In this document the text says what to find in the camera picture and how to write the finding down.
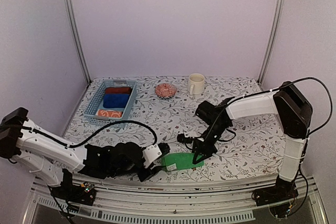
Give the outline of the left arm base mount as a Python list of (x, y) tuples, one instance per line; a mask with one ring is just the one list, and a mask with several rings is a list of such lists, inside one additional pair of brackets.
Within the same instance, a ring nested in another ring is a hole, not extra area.
[(51, 195), (55, 198), (74, 202), (82, 205), (93, 206), (97, 191), (95, 185), (83, 182), (75, 185), (72, 182), (72, 173), (67, 169), (62, 169), (62, 180), (59, 186), (51, 188)]

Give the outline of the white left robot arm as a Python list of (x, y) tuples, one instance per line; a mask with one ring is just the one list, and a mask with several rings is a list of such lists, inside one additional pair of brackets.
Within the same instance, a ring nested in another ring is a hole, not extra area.
[(30, 173), (37, 174), (50, 187), (57, 187), (67, 200), (77, 197), (78, 188), (66, 180), (66, 173), (51, 161), (66, 165), (70, 173), (97, 179), (135, 173), (143, 182), (163, 169), (154, 163), (170, 152), (169, 145), (158, 143), (156, 136), (154, 143), (147, 147), (134, 142), (114, 146), (89, 143), (101, 131), (115, 125), (114, 122), (99, 128), (82, 142), (74, 143), (42, 129), (27, 114), (27, 109), (18, 108), (1, 120), (1, 157), (26, 165)]

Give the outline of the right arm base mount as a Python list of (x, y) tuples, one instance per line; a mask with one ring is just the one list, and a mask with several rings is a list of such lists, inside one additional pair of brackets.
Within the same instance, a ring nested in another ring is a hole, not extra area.
[(295, 199), (298, 195), (294, 181), (288, 182), (278, 176), (275, 185), (254, 190), (251, 198), (255, 201), (257, 206), (264, 206), (284, 200)]

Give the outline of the green microfibre towel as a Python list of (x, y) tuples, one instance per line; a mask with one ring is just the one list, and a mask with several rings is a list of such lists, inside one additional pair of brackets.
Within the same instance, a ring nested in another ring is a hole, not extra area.
[(161, 163), (167, 172), (193, 169), (204, 165), (204, 161), (193, 164), (193, 157), (193, 153), (171, 153), (163, 156)]

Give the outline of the orange rabbit print towel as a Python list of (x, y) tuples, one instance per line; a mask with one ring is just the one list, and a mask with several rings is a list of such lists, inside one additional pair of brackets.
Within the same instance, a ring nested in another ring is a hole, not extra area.
[(96, 112), (96, 116), (99, 117), (104, 117), (104, 118), (121, 118), (123, 115), (122, 111), (118, 111), (118, 110), (103, 110), (103, 109), (99, 109)]

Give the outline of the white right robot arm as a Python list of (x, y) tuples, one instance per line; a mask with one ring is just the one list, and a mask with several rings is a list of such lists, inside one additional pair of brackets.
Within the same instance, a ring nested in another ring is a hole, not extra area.
[(273, 114), (285, 136), (285, 150), (278, 177), (283, 180), (271, 190), (276, 201), (291, 194), (292, 186), (304, 158), (312, 117), (312, 105), (295, 86), (284, 82), (273, 90), (262, 91), (242, 97), (224, 99), (218, 105), (202, 102), (195, 111), (208, 128), (193, 140), (193, 164), (210, 158), (217, 152), (215, 147), (222, 133), (233, 126), (233, 121), (250, 116)]

